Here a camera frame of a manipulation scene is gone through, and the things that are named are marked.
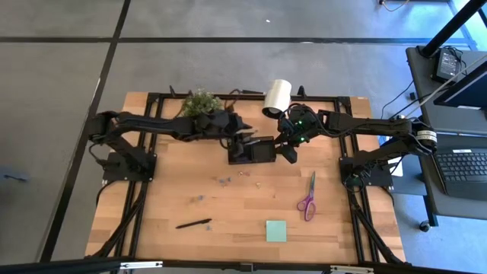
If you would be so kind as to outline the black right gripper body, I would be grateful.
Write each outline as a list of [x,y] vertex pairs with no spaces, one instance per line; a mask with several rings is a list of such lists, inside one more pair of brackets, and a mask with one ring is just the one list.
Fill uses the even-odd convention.
[[323,132],[323,117],[309,106],[289,107],[279,117],[279,132],[285,136],[283,144],[298,147]]

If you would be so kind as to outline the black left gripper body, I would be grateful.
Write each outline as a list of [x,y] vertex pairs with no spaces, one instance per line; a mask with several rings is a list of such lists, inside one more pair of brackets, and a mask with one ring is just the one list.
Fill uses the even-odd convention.
[[240,116],[226,110],[196,117],[196,140],[229,139],[240,130]]

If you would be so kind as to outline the black mesh desk organizer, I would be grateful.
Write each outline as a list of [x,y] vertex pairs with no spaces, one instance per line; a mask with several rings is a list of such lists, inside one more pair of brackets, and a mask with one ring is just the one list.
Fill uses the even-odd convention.
[[239,139],[236,135],[227,142],[228,163],[235,165],[274,162],[276,151],[273,142],[272,136]]

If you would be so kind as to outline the purple handled scissors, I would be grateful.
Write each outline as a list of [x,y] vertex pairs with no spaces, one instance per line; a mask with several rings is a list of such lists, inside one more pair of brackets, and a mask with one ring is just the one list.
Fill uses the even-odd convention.
[[307,196],[297,204],[297,209],[304,214],[304,220],[310,221],[316,212],[316,205],[314,203],[316,172],[314,171],[310,178],[309,191]]

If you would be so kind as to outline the teal sticky note pad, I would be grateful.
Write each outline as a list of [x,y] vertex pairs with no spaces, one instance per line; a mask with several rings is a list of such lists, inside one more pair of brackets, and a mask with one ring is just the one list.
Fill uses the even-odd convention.
[[287,241],[287,223],[283,220],[266,221],[266,241],[285,243]]

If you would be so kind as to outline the black marker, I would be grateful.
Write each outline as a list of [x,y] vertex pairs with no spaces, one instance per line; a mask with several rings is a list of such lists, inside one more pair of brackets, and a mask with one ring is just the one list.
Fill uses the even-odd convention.
[[205,219],[202,219],[202,220],[192,221],[192,222],[189,222],[189,223],[186,223],[186,224],[178,225],[175,228],[176,229],[183,229],[183,228],[188,228],[188,227],[192,227],[192,226],[195,226],[195,225],[204,225],[204,224],[208,224],[210,221],[212,221],[211,218],[205,218]]

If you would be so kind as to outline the green plant in black pot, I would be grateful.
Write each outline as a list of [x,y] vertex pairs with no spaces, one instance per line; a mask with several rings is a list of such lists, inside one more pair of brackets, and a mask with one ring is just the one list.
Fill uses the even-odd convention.
[[190,91],[183,100],[181,116],[198,116],[222,109],[223,103],[218,97],[205,89],[198,89],[195,92]]

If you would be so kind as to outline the grey equipment cart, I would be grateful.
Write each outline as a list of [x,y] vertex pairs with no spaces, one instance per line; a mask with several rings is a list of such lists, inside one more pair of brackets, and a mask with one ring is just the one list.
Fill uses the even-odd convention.
[[[420,101],[436,91],[441,84],[430,77],[434,61],[419,54],[419,50],[406,50],[415,92]],[[438,135],[438,148],[487,148],[487,120],[479,110],[454,110],[435,106],[431,100],[421,106],[422,118]],[[463,199],[445,193],[434,157],[420,157],[422,179],[426,194],[423,196],[429,224],[438,226],[438,216],[487,220],[487,201]]]

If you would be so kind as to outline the black power adapter box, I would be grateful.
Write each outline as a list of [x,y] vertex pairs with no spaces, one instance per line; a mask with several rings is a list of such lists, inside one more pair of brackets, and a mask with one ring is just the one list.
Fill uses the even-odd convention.
[[445,46],[437,52],[431,78],[434,81],[446,82],[460,72],[464,61],[463,51],[453,46]]

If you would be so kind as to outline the black laptop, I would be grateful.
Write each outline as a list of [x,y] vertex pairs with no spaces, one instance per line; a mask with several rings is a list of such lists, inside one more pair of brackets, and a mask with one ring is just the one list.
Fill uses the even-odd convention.
[[487,148],[439,150],[434,162],[447,195],[487,201]]

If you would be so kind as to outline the black flat monitor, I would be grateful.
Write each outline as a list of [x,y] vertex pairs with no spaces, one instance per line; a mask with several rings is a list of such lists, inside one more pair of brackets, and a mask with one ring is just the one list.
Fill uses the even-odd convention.
[[487,109],[487,61],[436,98],[434,104],[474,110]]

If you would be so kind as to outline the black vertical pole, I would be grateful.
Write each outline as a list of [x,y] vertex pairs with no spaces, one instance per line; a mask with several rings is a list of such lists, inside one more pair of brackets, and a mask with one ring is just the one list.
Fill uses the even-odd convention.
[[431,58],[485,3],[487,0],[469,0],[426,46],[419,49],[419,54]]

